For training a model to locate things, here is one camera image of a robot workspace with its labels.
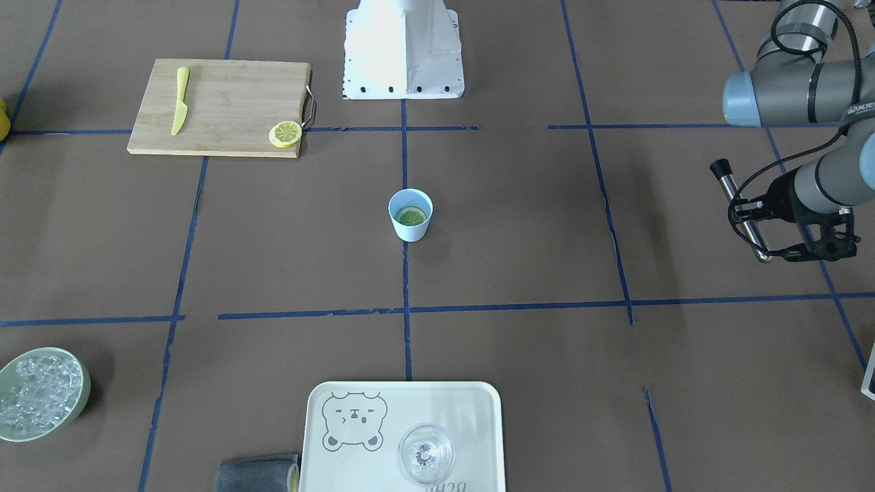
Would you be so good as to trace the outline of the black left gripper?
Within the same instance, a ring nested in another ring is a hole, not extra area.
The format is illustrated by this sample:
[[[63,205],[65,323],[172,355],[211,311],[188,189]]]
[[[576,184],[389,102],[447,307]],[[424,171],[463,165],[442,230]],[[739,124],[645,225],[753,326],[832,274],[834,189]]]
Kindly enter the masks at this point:
[[[796,192],[796,171],[781,175],[770,184],[766,193],[754,199],[745,199],[750,205],[760,202],[754,210],[757,221],[782,220],[796,226],[801,242],[782,249],[769,248],[773,258],[787,262],[834,262],[857,255],[855,217],[852,209],[845,212],[822,214],[808,208]]]

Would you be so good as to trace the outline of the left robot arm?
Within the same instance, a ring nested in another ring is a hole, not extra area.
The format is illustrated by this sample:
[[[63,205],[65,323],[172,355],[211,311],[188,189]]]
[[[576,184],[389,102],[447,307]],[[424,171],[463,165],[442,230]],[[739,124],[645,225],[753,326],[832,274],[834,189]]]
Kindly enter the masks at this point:
[[[760,262],[837,261],[857,254],[855,206],[873,200],[873,52],[862,54],[839,1],[782,1],[754,68],[726,81],[726,122],[741,127],[836,124],[815,161],[775,178],[753,199],[731,165],[724,188],[732,230]]]

